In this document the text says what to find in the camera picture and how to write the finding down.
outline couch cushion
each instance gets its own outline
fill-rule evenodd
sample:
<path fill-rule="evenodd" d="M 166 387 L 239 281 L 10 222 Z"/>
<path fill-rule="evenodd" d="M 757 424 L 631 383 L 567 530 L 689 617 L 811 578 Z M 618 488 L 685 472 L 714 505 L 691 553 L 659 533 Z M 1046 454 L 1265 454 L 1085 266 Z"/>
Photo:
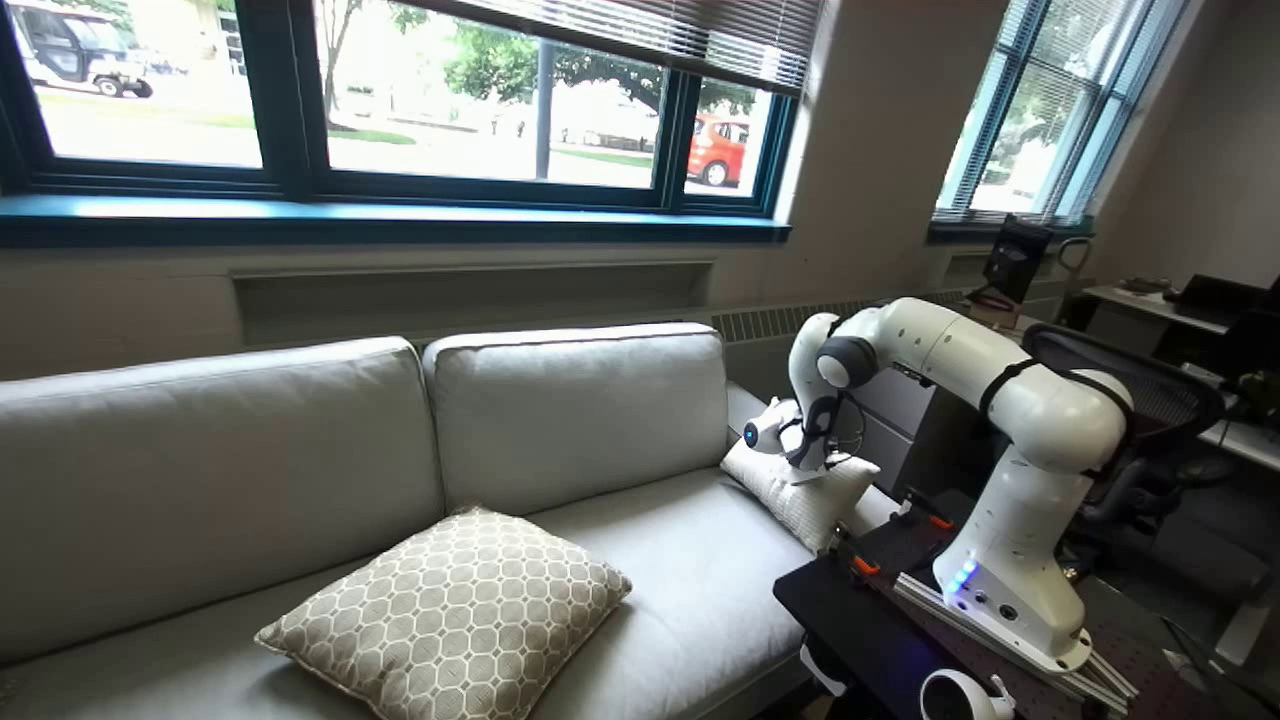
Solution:
<path fill-rule="evenodd" d="M 722 458 L 703 323 L 448 336 L 425 363 L 452 505 L 543 514 Z"/>
<path fill-rule="evenodd" d="M 703 715 L 795 662 L 771 579 L 809 560 L 720 472 L 643 483 L 541 516 L 631 579 L 624 607 L 543 693 L 535 715 Z M 352 720 L 362 706 L 250 646 L 340 573 L 0 673 L 5 720 Z"/>
<path fill-rule="evenodd" d="M 535 516 L 631 579 L 535 715 L 707 715 L 795 662 L 771 579 L 809 553 L 720 472 Z"/>
<path fill-rule="evenodd" d="M 403 340 L 0 383 L 0 663 L 409 538 L 427 436 Z"/>

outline grass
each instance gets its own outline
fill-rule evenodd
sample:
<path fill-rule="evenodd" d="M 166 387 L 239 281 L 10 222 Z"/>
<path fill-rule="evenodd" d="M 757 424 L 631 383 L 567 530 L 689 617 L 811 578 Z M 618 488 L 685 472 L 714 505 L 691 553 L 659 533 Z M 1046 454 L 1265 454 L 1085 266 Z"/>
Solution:
<path fill-rule="evenodd" d="M 416 146 L 410 135 L 389 131 L 389 127 L 344 127 L 328 125 L 333 141 L 359 141 L 359 146 Z"/>
<path fill-rule="evenodd" d="M 557 148 L 557 157 L 607 160 L 607 163 L 627 163 L 627 170 L 651 170 L 651 153 Z"/>

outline throw pillow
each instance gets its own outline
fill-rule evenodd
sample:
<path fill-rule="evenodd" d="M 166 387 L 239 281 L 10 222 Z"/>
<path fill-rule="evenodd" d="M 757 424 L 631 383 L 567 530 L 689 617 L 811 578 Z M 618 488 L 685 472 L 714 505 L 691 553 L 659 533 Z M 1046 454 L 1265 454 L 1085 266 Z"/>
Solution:
<path fill-rule="evenodd" d="M 584 548 L 473 507 L 328 584 L 256 641 L 374 715 L 526 715 L 627 589 Z"/>
<path fill-rule="evenodd" d="M 840 516 L 881 477 L 870 460 L 833 458 L 824 477 L 795 482 L 795 470 L 779 454 L 757 454 L 745 441 L 720 466 L 734 477 L 809 553 L 824 553 L 837 541 Z"/>

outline window sill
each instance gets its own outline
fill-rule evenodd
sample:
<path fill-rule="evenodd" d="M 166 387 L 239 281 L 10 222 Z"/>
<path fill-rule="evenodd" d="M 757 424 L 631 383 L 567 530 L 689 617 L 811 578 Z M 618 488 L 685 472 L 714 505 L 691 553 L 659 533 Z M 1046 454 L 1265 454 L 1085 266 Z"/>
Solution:
<path fill-rule="evenodd" d="M 930 222 L 926 224 L 926 246 L 995 246 L 1000 237 L 1000 222 Z M 1051 237 L 1088 237 L 1088 222 L 1085 224 L 1036 224 Z"/>
<path fill-rule="evenodd" d="M 171 197 L 0 197 L 0 228 L 0 248 L 789 242 L 789 224 L 757 217 L 507 211 Z"/>

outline wall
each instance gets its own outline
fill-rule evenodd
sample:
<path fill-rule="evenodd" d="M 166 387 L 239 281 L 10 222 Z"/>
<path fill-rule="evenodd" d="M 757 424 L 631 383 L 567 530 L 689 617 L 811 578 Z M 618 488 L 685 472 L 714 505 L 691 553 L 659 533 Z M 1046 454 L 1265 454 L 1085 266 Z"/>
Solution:
<path fill-rule="evenodd" d="M 175 248 L 0 255 L 0 354 L 225 354 L 239 350 L 232 277 L 434 266 L 646 266 L 712 260 L 712 304 L 840 287 L 915 287 L 930 183 L 961 131 L 995 34 L 995 0 L 844 0 L 826 91 L 782 248 Z"/>
<path fill-rule="evenodd" d="M 1280 273 L 1280 5 L 1213 0 L 1156 141 L 1116 188 L 1090 277 L 1270 286 Z"/>

